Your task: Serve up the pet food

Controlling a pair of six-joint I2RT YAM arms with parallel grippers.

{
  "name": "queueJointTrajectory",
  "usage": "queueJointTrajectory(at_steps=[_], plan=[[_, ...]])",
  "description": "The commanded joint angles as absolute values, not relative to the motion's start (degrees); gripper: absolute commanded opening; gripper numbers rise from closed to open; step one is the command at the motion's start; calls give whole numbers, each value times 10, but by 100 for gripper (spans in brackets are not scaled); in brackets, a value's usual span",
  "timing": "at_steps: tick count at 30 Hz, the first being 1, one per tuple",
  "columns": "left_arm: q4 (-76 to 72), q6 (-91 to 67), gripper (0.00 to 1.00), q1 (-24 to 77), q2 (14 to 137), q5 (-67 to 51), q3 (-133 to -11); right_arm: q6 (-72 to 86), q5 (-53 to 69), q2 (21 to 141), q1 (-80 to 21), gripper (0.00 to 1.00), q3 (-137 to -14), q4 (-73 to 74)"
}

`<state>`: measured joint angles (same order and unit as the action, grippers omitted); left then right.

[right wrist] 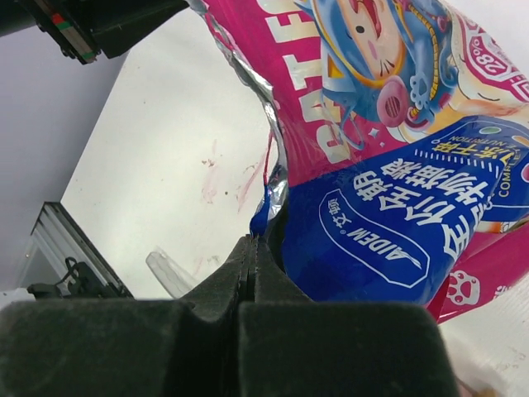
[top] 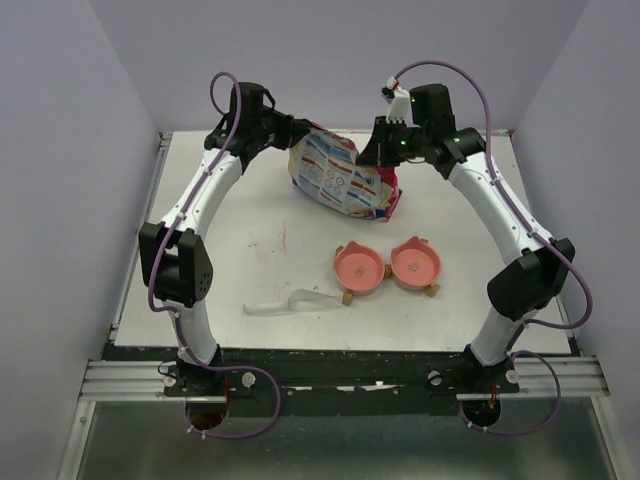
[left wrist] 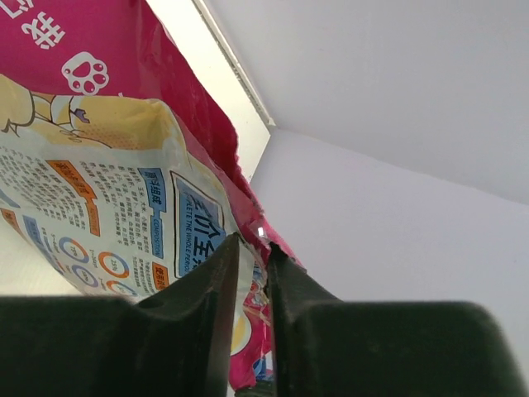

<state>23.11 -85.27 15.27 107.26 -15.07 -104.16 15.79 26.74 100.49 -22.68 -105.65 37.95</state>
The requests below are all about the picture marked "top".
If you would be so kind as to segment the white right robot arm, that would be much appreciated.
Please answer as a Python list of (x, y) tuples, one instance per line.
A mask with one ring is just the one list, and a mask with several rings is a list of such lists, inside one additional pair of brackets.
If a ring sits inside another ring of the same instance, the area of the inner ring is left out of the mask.
[(469, 202), (505, 264), (487, 285), (491, 308), (466, 348), (473, 359), (459, 370), (467, 389), (483, 391), (496, 380), (494, 366), (505, 361), (526, 321), (560, 293), (575, 247), (530, 215), (499, 174), (488, 141), (474, 128), (457, 127), (445, 85), (406, 90), (390, 78), (381, 94), (388, 110), (375, 118), (357, 165), (387, 168), (424, 160)]

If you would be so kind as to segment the pet food bag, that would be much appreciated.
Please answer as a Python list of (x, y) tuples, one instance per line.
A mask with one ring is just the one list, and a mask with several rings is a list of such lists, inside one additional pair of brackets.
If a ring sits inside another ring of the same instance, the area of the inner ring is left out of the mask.
[(391, 218), (402, 190), (392, 167), (363, 167), (349, 138), (314, 124), (289, 149), (292, 183), (319, 204), (364, 220)]

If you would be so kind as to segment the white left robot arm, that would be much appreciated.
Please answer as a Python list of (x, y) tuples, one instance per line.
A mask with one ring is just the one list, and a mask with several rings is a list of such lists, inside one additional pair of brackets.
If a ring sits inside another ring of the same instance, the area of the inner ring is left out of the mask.
[(179, 358), (192, 366), (187, 382), (201, 395), (214, 393), (222, 380), (212, 364), (218, 344), (211, 332), (205, 298), (213, 265), (205, 246), (210, 224), (227, 193), (263, 150), (287, 150), (308, 134), (311, 121), (278, 111), (268, 89), (237, 82), (229, 109), (205, 137), (195, 174), (174, 206), (138, 232), (147, 302), (167, 313), (174, 326)]

